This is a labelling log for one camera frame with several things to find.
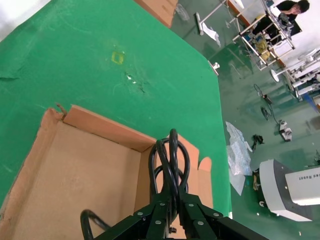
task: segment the green table surface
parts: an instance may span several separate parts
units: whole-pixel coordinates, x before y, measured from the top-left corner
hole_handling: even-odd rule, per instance
[[[211,157],[214,208],[228,214],[218,78],[133,0],[52,0],[0,43],[1,203],[55,103],[156,139],[176,128],[199,149],[199,160]]]

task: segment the person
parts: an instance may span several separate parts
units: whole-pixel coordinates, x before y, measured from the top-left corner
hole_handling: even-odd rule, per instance
[[[310,3],[308,0],[300,0],[299,2],[291,1],[291,0],[286,0],[281,3],[279,3],[276,6],[283,14],[287,15],[289,22],[293,22],[297,15],[303,14],[306,11],[309,10],[310,8]],[[270,24],[271,20],[269,17],[265,16],[263,17],[255,29],[252,31],[254,35],[257,35],[258,33],[261,33],[264,29],[266,29]],[[279,34],[279,31],[277,28],[272,25],[269,28],[267,28],[266,33],[270,36],[270,38],[274,38]],[[281,37],[279,36],[278,38],[274,39],[271,41],[272,45],[277,44],[277,42],[281,41]]]

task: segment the open cardboard box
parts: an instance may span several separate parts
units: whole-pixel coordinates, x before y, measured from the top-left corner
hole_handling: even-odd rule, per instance
[[[178,0],[135,0],[141,7],[171,28]]]
[[[148,158],[155,141],[79,106],[64,114],[49,108],[1,208],[0,239],[79,240],[84,209],[111,226],[132,215],[149,204]],[[212,207],[211,160],[198,169],[198,149],[181,136],[179,141],[190,155],[189,193]],[[180,152],[178,162],[183,166]],[[184,236],[178,219],[174,225],[172,237]],[[94,224],[92,231],[102,232]]]

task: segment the yellow stain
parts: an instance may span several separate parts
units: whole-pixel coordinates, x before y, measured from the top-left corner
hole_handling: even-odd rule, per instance
[[[116,64],[123,64],[124,60],[125,60],[125,55],[122,52],[117,52],[114,51],[112,53],[112,58],[111,58],[112,62],[116,63]]]

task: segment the cardboard flap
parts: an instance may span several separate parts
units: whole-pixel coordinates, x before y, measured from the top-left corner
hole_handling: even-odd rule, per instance
[[[38,174],[43,157],[48,153],[50,145],[55,137],[57,123],[63,117],[62,113],[49,108],[41,121],[40,128],[32,149],[26,157],[20,172],[12,185],[2,207],[0,221],[0,238],[9,240],[15,230],[15,226],[23,210],[23,205]]]
[[[156,142],[152,137],[76,105],[71,107],[63,122],[140,153]]]
[[[214,207],[211,181],[211,165],[210,157],[205,157],[199,165],[198,169],[198,194],[201,203],[209,208]]]
[[[199,163],[198,169],[206,172],[210,172],[211,166],[212,166],[211,158],[207,156],[204,159],[202,159],[202,161]]]
[[[168,28],[174,19],[178,0],[135,0]]]

